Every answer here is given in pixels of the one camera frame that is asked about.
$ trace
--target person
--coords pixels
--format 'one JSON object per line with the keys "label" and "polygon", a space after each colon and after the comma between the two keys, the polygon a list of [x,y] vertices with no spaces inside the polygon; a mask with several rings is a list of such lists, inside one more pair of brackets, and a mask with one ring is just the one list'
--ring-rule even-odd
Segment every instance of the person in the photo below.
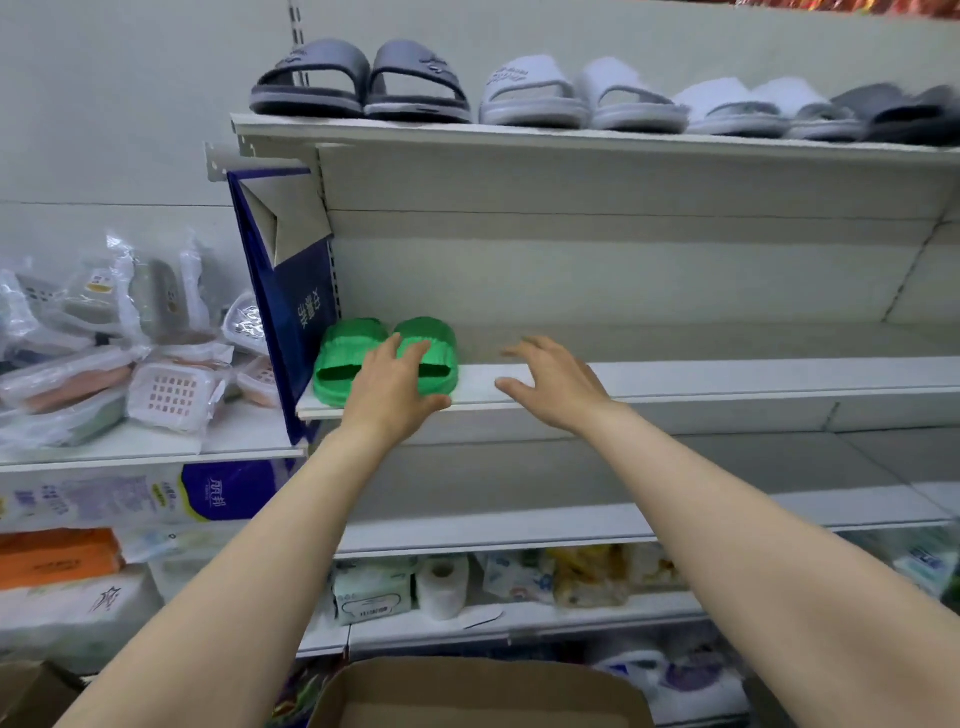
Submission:
{"label": "person", "polygon": [[[342,425],[157,614],[59,728],[260,728],[320,599],[348,514],[444,395],[417,392],[428,343],[367,354]],[[960,724],[960,619],[878,560],[802,521],[611,400],[564,347],[508,353],[535,386],[496,386],[585,439],[693,593],[803,728]]]}

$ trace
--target green slipper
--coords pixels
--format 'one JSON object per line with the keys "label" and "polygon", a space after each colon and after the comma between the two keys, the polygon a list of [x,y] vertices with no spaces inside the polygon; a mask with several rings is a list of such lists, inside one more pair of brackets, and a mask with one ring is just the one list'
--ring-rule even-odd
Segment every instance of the green slipper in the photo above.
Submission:
{"label": "green slipper", "polygon": [[347,319],[328,328],[313,366],[317,399],[331,407],[344,406],[364,356],[387,338],[387,329],[376,319]]}
{"label": "green slipper", "polygon": [[429,341],[430,350],[423,355],[417,389],[422,395],[448,395],[457,388],[460,364],[457,359],[457,337],[453,329],[439,319],[420,316],[398,324],[394,333],[403,337],[397,356],[418,341]]}

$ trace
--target person's left arm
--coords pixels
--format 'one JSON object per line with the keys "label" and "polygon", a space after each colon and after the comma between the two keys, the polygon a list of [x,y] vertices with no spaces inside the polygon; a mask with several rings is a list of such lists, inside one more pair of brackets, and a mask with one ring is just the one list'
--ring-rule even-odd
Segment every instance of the person's left arm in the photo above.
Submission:
{"label": "person's left arm", "polygon": [[449,406],[417,392],[429,344],[368,353],[343,424],[78,698],[58,728],[260,728],[300,646],[364,485]]}

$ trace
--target person's left hand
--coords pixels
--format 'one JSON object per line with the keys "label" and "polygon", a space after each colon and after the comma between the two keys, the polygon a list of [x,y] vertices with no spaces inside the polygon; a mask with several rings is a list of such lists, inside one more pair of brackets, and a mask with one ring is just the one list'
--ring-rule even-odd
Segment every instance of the person's left hand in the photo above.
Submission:
{"label": "person's left hand", "polygon": [[363,367],[353,380],[342,428],[365,428],[383,438],[388,448],[413,435],[434,412],[447,409],[450,397],[417,391],[417,377],[429,341],[412,344],[396,358],[400,335],[395,333],[376,349],[367,352]]}

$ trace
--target orange package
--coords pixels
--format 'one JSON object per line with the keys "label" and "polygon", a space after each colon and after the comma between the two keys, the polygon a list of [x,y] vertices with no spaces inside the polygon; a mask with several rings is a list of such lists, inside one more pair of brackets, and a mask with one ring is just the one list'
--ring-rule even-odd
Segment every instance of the orange package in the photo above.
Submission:
{"label": "orange package", "polygon": [[120,545],[109,528],[0,536],[0,589],[107,576],[122,566]]}

